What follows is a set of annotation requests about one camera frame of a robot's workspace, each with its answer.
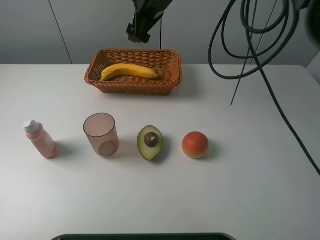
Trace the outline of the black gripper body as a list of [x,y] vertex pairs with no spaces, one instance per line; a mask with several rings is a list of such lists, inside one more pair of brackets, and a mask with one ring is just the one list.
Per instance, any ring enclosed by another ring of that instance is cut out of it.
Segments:
[[173,0],[133,0],[137,25],[155,25]]

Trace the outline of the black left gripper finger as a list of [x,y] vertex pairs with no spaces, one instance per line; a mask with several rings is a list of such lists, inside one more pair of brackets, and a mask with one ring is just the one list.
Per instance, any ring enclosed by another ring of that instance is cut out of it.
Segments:
[[130,41],[140,41],[140,38],[136,36],[136,29],[135,26],[131,23],[128,24],[126,33],[128,35],[128,40]]

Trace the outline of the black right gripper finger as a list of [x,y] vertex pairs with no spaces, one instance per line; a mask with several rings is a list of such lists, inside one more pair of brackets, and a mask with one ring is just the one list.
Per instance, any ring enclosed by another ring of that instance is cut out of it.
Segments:
[[141,23],[136,26],[136,38],[138,43],[148,43],[151,35],[149,31],[153,28],[152,24]]

